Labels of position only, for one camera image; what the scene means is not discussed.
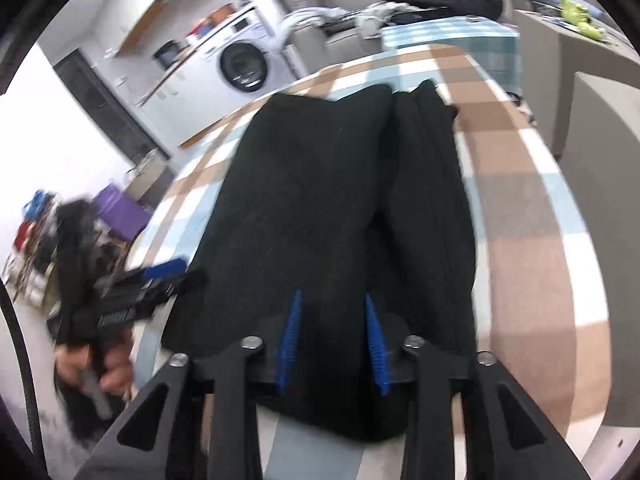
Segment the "person's left hand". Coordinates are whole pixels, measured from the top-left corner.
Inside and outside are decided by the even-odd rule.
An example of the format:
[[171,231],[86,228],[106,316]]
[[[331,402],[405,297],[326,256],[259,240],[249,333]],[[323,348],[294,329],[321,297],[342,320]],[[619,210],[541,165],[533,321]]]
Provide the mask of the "person's left hand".
[[130,327],[124,328],[117,341],[102,354],[102,363],[89,346],[57,344],[54,348],[54,367],[64,384],[88,394],[85,372],[96,372],[100,389],[113,396],[124,396],[134,382],[134,366],[130,360],[134,337]]

